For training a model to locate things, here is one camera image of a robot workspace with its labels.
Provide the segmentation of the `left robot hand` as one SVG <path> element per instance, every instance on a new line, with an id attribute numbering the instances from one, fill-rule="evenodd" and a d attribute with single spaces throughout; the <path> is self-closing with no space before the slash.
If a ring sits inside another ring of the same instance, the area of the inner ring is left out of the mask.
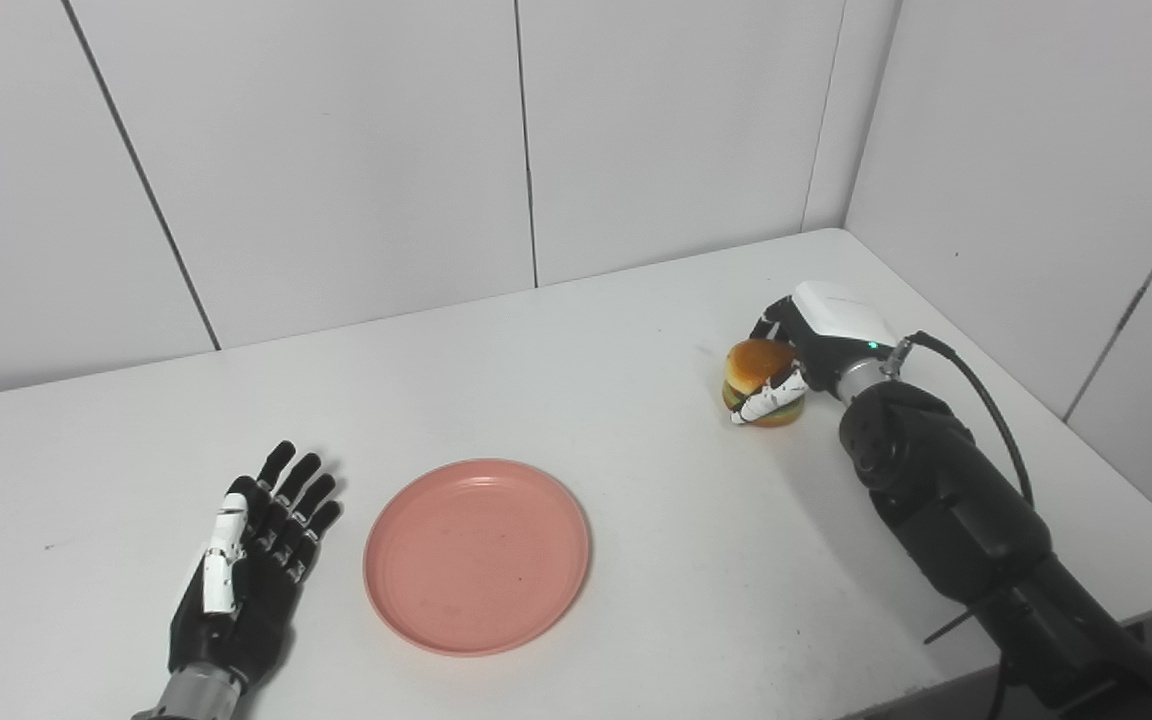
<path id="1" fill-rule="evenodd" d="M 323 470 L 314 452 L 300 455 L 285 439 L 256 477 L 238 477 L 230 492 L 247 498 L 236 569 L 236 611 L 205 612 L 200 570 L 185 589 L 172 619 L 172 673 L 207 664 L 252 691 L 275 673 L 291 642 L 296 611 L 326 530 L 342 506 L 332 498 L 338 480 Z"/>

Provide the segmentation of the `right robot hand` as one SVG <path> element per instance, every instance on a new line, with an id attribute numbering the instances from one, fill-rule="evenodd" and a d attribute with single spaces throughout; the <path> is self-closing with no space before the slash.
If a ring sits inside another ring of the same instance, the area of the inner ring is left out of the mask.
<path id="1" fill-rule="evenodd" d="M 728 355 L 723 401 L 732 423 L 767 425 L 801 411 L 806 393 L 850 406 L 861 392 L 890 381 L 884 364 L 899 341 L 882 314 L 846 286 L 804 281 L 756 320 Z"/>

